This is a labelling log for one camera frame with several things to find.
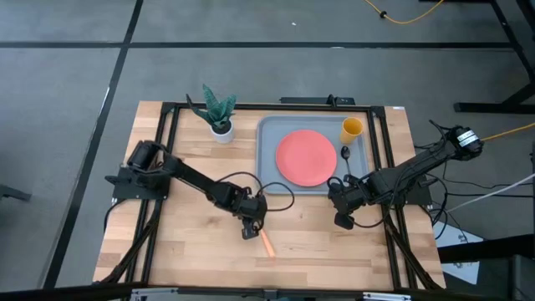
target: green leaves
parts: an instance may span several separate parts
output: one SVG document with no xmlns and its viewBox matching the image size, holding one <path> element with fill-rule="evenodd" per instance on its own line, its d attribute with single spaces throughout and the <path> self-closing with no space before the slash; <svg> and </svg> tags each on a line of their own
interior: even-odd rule
<svg viewBox="0 0 535 301">
<path fill-rule="evenodd" d="M 217 101 L 216 96 L 208 86 L 203 84 L 202 90 L 206 101 L 207 111 L 199 110 L 199 108 L 193 106 L 193 102 L 188 94 L 186 94 L 186 101 L 196 115 L 204 119 L 209 125 L 221 129 L 233 115 L 232 111 L 236 105 L 237 97 L 233 94 L 223 101 Z"/>
</svg>

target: white cable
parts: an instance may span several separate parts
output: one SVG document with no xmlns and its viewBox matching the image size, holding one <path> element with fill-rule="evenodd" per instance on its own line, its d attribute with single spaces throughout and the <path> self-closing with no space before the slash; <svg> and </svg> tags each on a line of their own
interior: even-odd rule
<svg viewBox="0 0 535 301">
<path fill-rule="evenodd" d="M 455 211 L 455 210 L 457 210 L 457 209 L 459 209 L 459 208 L 461 208 L 461 207 L 464 207 L 464 206 L 466 206 L 466 205 L 468 205 L 468 204 L 472 204 L 473 202 L 477 202 L 477 201 L 480 201 L 480 200 L 482 200 L 482 199 L 484 199 L 484 198 L 487 198 L 487 197 L 489 197 L 489 196 L 494 196 L 494 195 L 496 195 L 496 194 L 498 194 L 498 193 L 500 193 L 500 192 L 507 191 L 507 190 L 509 190 L 509 189 L 511 189 L 511 188 L 513 188 L 513 187 L 516 187 L 516 186 L 522 184 L 523 182 L 525 182 L 525 181 L 527 181 L 527 180 L 529 180 L 529 179 L 531 179 L 531 178 L 533 178 L 533 177 L 535 177 L 535 173 L 532 174 L 532 175 L 530 175 L 530 176 L 528 176 L 528 177 L 526 177 L 526 178 L 521 179 L 520 181 L 518 181 L 518 182 L 516 182 L 516 183 L 514 183 L 514 184 L 511 184 L 510 186 L 507 186 L 507 187 L 505 187 L 505 188 L 502 188 L 502 189 L 500 189 L 499 191 L 491 192 L 491 193 L 489 193 L 489 194 L 486 194 L 485 196 L 479 196 L 479 197 L 477 197 L 477 198 L 475 198 L 475 199 L 473 199 L 473 200 L 471 200 L 471 201 L 464 202 L 464 203 L 462 203 L 462 204 L 459 205 L 459 206 L 455 206 L 455 207 L 453 207 L 453 208 L 450 209 L 450 210 L 446 210 L 446 212 L 447 212 L 447 213 L 451 213 L 451 212 L 453 212 L 453 211 Z"/>
</svg>

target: white pot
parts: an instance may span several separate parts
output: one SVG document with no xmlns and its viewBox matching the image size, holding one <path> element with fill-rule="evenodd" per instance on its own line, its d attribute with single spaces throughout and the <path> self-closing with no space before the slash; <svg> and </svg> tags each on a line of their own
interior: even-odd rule
<svg viewBox="0 0 535 301">
<path fill-rule="evenodd" d="M 230 123 L 231 123 L 231 129 L 228 130 L 228 132 L 225 134 L 217 134 L 214 131 L 214 129 L 212 129 L 212 127 L 210 126 L 211 134 L 214 136 L 217 142 L 226 144 L 234 140 L 234 123 L 232 121 L 230 121 Z"/>
</svg>

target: potted plant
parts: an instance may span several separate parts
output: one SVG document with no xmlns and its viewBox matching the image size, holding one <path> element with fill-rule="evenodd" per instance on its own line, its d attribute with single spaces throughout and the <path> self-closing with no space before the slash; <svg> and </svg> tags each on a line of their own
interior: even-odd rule
<svg viewBox="0 0 535 301">
<path fill-rule="evenodd" d="M 186 94 L 186 100 L 190 108 L 197 116 L 204 119 L 210 126 L 211 133 L 219 143 L 229 143 L 234 139 L 234 126 L 231 122 L 234 105 L 236 104 L 236 95 L 230 95 L 223 101 L 218 101 L 210 88 L 205 84 L 202 85 L 204 99 L 206 101 L 206 111 L 199 110 L 193 106 L 190 95 Z"/>
</svg>

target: gray tray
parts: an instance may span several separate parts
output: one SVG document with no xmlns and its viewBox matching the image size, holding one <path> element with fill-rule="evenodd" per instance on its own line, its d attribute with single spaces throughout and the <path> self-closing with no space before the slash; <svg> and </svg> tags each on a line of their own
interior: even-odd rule
<svg viewBox="0 0 535 301">
<path fill-rule="evenodd" d="M 314 187 L 303 187 L 293 184 L 278 171 L 275 163 L 275 153 L 278 143 L 284 136 L 295 130 L 315 130 L 331 141 L 338 154 L 336 170 L 334 176 L 342 178 L 347 174 L 347 166 L 340 155 L 342 142 L 340 142 L 340 131 L 342 122 L 347 116 L 325 116 L 325 115 L 271 115 L 266 116 L 258 123 L 257 128 L 257 176 L 264 185 L 272 181 L 280 181 L 293 193 L 301 195 L 327 195 L 329 189 L 327 184 Z M 349 168 L 353 176 L 364 176 L 368 173 L 368 160 L 366 148 L 364 147 L 363 135 L 359 135 L 355 141 L 348 145 L 351 150 L 349 158 Z M 271 194 L 289 194 L 288 190 L 280 185 L 269 186 L 265 190 Z"/>
</svg>

